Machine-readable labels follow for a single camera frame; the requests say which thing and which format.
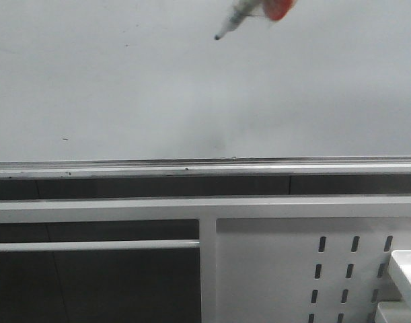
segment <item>white surface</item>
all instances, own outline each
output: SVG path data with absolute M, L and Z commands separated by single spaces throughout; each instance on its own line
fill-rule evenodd
M 411 250 L 395 250 L 391 254 L 388 268 L 402 298 L 411 309 Z
M 411 155 L 411 0 L 231 3 L 0 1 L 0 162 Z
M 375 323 L 411 323 L 411 311 L 403 301 L 383 301 L 377 306 Z

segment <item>white container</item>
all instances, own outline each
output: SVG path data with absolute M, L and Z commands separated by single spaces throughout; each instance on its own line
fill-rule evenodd
M 411 250 L 395 250 L 388 272 L 411 310 Z
M 375 323 L 411 323 L 411 311 L 403 301 L 383 301 L 377 306 Z

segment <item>pegboard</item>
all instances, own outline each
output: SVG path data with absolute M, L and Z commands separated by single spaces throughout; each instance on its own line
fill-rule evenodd
M 218 322 L 372 323 L 411 218 L 220 219 Z

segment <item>marker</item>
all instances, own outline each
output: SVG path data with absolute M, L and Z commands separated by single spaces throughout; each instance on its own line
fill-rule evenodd
M 244 19 L 260 4 L 262 4 L 265 16 L 269 20 L 276 22 L 283 19 L 296 2 L 297 0 L 238 0 L 238 3 L 233 6 L 231 14 L 223 22 L 220 32 L 214 36 L 214 39 L 219 40 L 226 33 L 237 29 Z
M 253 9 L 256 8 L 261 2 L 262 0 L 239 0 L 238 3 L 233 6 L 233 11 L 225 19 L 220 32 L 216 34 L 214 39 L 219 40 L 226 35 L 226 33 L 237 29 L 244 19 L 250 15 Z

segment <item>metal panel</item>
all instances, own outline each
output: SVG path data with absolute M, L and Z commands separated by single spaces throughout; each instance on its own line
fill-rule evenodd
M 0 1 L 0 162 L 411 155 L 411 0 Z
M 411 249 L 411 218 L 218 220 L 218 322 L 366 322 L 377 300 L 400 299 L 385 271 L 377 278 L 388 236 L 391 248 Z

